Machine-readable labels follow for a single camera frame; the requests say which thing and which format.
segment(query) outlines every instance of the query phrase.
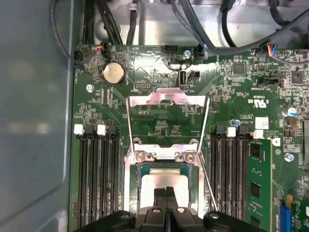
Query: silver metal frame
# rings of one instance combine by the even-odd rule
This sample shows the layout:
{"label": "silver metal frame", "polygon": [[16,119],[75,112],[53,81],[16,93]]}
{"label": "silver metal frame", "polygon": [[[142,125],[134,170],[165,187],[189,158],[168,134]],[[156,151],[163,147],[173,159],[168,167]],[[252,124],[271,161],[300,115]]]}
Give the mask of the silver metal frame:
{"label": "silver metal frame", "polygon": [[[199,105],[205,107],[205,115],[201,128],[199,141],[193,139],[189,144],[174,144],[171,147],[160,147],[155,144],[141,144],[140,140],[133,139],[130,108],[137,105],[159,105],[163,100],[173,101],[176,105]],[[188,96],[179,88],[158,88],[148,96],[130,96],[126,99],[127,122],[129,128],[130,147],[125,157],[125,192],[124,192],[124,210],[129,210],[130,194],[130,166],[137,162],[153,162],[155,160],[174,160],[175,162],[192,163],[199,167],[198,184],[198,205],[191,207],[198,211],[199,216],[205,214],[205,178],[211,193],[213,205],[216,208],[216,202],[206,171],[204,156],[202,154],[202,142],[204,139],[207,116],[209,112],[210,99],[207,96],[197,95]]]}

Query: usb port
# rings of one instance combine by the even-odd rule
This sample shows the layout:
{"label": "usb port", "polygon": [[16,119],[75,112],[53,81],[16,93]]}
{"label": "usb port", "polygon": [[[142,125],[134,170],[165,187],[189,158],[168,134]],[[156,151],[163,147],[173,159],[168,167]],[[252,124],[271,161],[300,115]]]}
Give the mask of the usb port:
{"label": "usb port", "polygon": [[184,70],[179,71],[179,85],[184,86],[187,84],[187,74]]}

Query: chip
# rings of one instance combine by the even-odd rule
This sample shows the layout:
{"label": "chip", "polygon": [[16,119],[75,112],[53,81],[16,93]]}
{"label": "chip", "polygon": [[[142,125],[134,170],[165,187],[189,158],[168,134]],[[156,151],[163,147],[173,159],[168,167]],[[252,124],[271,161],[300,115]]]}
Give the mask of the chip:
{"label": "chip", "polygon": [[245,74],[245,64],[234,63],[233,74],[234,75],[244,75]]}
{"label": "chip", "polygon": [[213,102],[220,102],[221,101],[221,97],[220,97],[220,95],[214,95],[212,97],[212,100],[213,100]]}
{"label": "chip", "polygon": [[290,131],[289,130],[284,130],[283,136],[284,137],[290,137]]}
{"label": "chip", "polygon": [[298,84],[302,85],[304,79],[304,73],[303,72],[292,72],[292,84]]}
{"label": "chip", "polygon": [[261,146],[259,144],[250,144],[250,156],[261,158]]}
{"label": "chip", "polygon": [[255,227],[260,228],[261,222],[258,219],[251,216],[250,224],[255,226]]}
{"label": "chip", "polygon": [[260,198],[260,194],[261,194],[261,187],[260,186],[251,182],[250,190],[251,190],[251,195],[253,195],[254,197]]}

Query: blue capacitor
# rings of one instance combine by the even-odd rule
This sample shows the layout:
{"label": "blue capacitor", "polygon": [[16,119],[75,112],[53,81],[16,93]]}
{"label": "blue capacitor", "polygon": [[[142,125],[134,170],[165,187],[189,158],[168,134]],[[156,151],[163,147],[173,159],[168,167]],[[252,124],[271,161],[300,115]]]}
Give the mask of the blue capacitor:
{"label": "blue capacitor", "polygon": [[230,120],[230,124],[232,127],[239,127],[241,125],[241,122],[238,119],[232,119]]}

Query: gray metal panel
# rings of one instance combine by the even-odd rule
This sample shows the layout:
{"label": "gray metal panel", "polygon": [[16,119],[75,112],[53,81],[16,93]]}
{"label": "gray metal panel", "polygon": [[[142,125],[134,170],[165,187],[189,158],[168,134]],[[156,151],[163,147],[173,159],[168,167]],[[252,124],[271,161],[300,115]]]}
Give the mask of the gray metal panel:
{"label": "gray metal panel", "polygon": [[[71,2],[56,9],[66,46]],[[2,232],[67,227],[72,75],[52,36],[49,7],[50,0],[14,0],[0,8]]]}

